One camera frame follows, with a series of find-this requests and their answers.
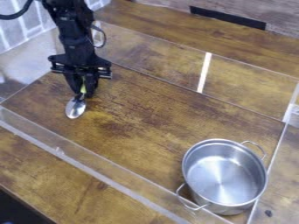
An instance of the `pot rim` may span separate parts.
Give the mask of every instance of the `pot rim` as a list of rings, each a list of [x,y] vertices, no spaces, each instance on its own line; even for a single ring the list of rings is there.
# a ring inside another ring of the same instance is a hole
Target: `pot rim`
[[[259,164],[260,164],[260,166],[261,166],[261,168],[263,168],[264,176],[265,176],[264,186],[263,186],[261,191],[260,191],[259,194],[256,195],[256,197],[255,197],[252,200],[247,201],[247,202],[243,202],[243,203],[239,203],[239,204],[233,204],[233,205],[232,205],[232,204],[219,203],[219,202],[216,202],[216,201],[213,201],[213,200],[211,200],[211,199],[207,199],[200,193],[196,193],[196,192],[192,190],[192,188],[191,188],[191,186],[189,186],[189,184],[188,184],[188,180],[187,180],[185,175],[184,175],[183,165],[184,165],[185,159],[187,159],[187,157],[189,156],[189,154],[192,153],[192,151],[199,147],[199,145],[204,145],[204,144],[209,144],[209,143],[216,143],[216,142],[219,142],[219,143],[225,142],[227,144],[232,144],[233,146],[237,146],[237,147],[241,148],[245,152],[248,152],[248,153],[253,156],[253,158],[256,159],[256,161],[259,162]],[[211,203],[211,204],[213,204],[213,205],[217,205],[217,206],[224,206],[224,207],[241,207],[241,206],[245,206],[245,205],[253,203],[253,202],[259,199],[259,197],[261,196],[261,194],[264,193],[264,191],[265,191],[265,189],[267,189],[267,168],[265,168],[265,166],[264,166],[264,164],[263,164],[263,162],[261,162],[261,159],[257,157],[256,153],[255,153],[255,152],[253,152],[245,145],[243,145],[241,143],[237,143],[237,142],[235,142],[235,141],[231,141],[231,140],[228,140],[228,139],[212,138],[212,139],[207,139],[207,140],[204,140],[204,141],[197,142],[197,143],[196,143],[196,144],[187,150],[187,152],[185,152],[185,154],[184,154],[184,156],[183,156],[183,160],[181,160],[181,174],[183,174],[184,182],[187,183],[187,185],[188,185],[188,187],[191,188],[192,192],[193,192],[196,195],[199,195],[199,197],[201,197],[208,203]]]

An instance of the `black cable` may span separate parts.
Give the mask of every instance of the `black cable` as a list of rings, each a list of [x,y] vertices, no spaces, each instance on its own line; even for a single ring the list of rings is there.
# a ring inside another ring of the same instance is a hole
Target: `black cable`
[[[20,11],[17,11],[14,14],[10,14],[10,15],[0,15],[0,19],[10,20],[10,19],[18,18],[29,10],[32,2],[33,2],[33,0],[28,0]]]
[[[99,27],[96,27],[93,24],[91,25],[91,28],[92,28],[93,30],[96,30],[97,32],[101,32],[101,33],[103,33],[104,40],[103,40],[103,44],[101,44],[101,45],[93,45],[91,39],[88,39],[88,42],[93,45],[93,47],[96,47],[96,48],[101,48],[101,47],[104,47],[104,45],[107,44],[107,39],[108,39],[108,38],[107,38],[107,34],[105,34],[104,31],[103,31]]]

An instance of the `stainless steel pot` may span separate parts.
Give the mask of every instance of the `stainless steel pot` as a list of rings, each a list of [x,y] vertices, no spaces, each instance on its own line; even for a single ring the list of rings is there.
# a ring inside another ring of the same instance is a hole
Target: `stainless steel pot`
[[[263,152],[259,158],[244,144]],[[180,202],[192,211],[205,207],[215,214],[232,215],[248,209],[267,188],[263,148],[249,141],[236,143],[211,139],[196,143],[181,161],[185,183],[176,190]],[[187,205],[180,190],[188,186],[199,206]]]

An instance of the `pot handle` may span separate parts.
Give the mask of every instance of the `pot handle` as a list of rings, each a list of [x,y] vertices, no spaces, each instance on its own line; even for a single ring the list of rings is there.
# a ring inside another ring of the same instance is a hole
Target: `pot handle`
[[[265,151],[264,151],[264,149],[261,148],[261,146],[260,146],[259,144],[252,143],[252,142],[249,142],[249,141],[244,141],[241,144],[253,144],[253,145],[261,150],[261,152],[263,152],[263,157],[261,157],[260,159],[264,160],[264,158],[267,157],[267,154],[265,154]]]
[[[184,187],[185,187],[185,183],[183,183],[183,184],[180,185],[180,187],[177,188],[177,190],[176,190],[176,198],[177,198],[177,200],[181,202],[181,204],[184,205],[184,207],[187,207],[187,208],[191,209],[192,211],[199,211],[199,210],[201,210],[205,206],[209,205],[209,203],[205,204],[205,205],[203,205],[203,206],[188,206],[188,205],[185,204],[184,200],[183,200],[183,197],[180,196],[180,191],[181,191],[181,189],[183,189]]]

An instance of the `silver spoon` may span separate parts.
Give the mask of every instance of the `silver spoon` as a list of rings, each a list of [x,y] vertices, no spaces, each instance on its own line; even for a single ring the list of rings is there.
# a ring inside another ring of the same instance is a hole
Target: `silver spoon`
[[[87,107],[85,95],[79,94],[75,97],[72,97],[65,107],[67,117],[69,119],[79,118],[85,111],[85,107]]]

